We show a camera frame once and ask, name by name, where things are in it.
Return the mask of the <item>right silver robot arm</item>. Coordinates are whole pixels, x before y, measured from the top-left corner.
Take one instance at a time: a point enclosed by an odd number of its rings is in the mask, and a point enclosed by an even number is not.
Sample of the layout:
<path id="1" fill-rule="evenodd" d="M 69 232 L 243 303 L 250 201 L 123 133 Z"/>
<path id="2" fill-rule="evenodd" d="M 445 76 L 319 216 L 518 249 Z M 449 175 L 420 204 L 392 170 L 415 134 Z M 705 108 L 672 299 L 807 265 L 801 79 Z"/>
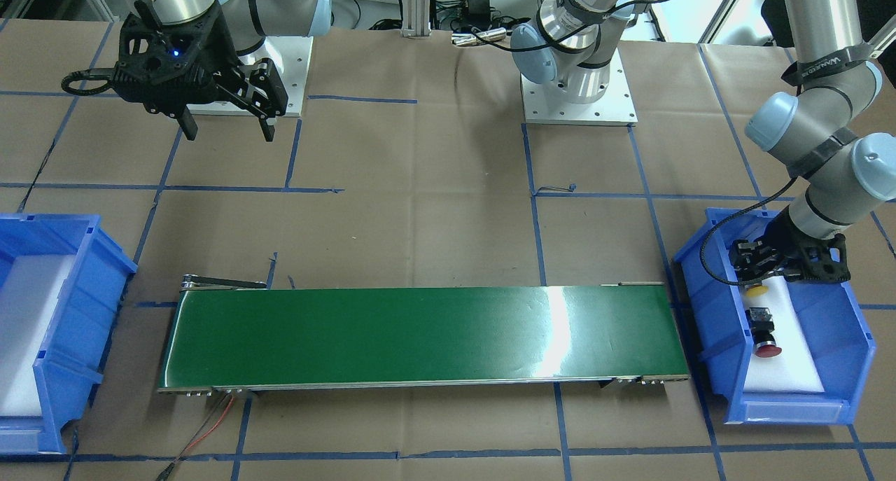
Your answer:
<path id="1" fill-rule="evenodd" d="M 291 69 L 271 40 L 330 28 L 332 0 L 130 0 L 108 81 L 122 100 L 173 118 L 186 139 L 198 133 L 192 106 L 232 104 L 271 141 Z"/>

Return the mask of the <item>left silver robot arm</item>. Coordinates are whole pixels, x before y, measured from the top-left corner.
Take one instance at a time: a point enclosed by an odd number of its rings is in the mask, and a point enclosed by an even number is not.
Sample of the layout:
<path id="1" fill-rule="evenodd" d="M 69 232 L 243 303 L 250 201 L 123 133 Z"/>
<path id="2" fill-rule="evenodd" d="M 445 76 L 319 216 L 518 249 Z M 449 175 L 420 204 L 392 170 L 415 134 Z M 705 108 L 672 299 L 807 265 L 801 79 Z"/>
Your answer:
<path id="1" fill-rule="evenodd" d="M 859 137 L 852 121 L 883 87 L 872 57 L 893 30 L 873 43 L 860 31 L 857 0 L 784 0 L 796 60 L 781 78 L 794 94 L 771 95 L 746 124 L 749 139 L 784 165 L 804 193 L 757 239 L 729 250 L 735 277 L 708 276 L 730 286 L 756 286 L 772 277 L 790 282 L 847 282 L 845 229 L 894 198 L 894 136 Z M 513 28 L 507 51 L 519 72 L 538 85 L 556 83 L 573 104 L 598 101 L 608 65 L 637 0 L 544 0 Z"/>

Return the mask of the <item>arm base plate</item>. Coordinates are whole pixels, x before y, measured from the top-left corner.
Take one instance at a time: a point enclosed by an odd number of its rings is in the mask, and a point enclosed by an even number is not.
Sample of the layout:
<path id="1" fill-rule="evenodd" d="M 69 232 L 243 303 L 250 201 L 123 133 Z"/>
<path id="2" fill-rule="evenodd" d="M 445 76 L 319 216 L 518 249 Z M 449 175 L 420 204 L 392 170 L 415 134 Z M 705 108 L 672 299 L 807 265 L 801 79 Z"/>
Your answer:
<path id="1" fill-rule="evenodd" d="M 303 111 L 305 100 L 305 83 L 309 72 L 313 38 L 280 36 L 268 37 L 257 50 L 240 57 L 244 64 L 255 63 L 261 59 L 271 59 L 279 72 L 279 78 L 287 92 L 287 111 L 285 116 L 298 117 Z M 173 63 L 185 64 L 188 60 L 186 43 L 176 47 L 174 43 L 169 49 Z M 210 104 L 188 105 L 193 115 L 202 116 L 252 116 L 249 111 L 238 108 L 231 102 L 211 102 Z"/>
<path id="2" fill-rule="evenodd" d="M 638 121 L 618 49 L 597 69 L 576 65 L 560 71 L 554 81 L 534 83 L 520 76 L 519 82 L 526 123 L 627 126 Z"/>

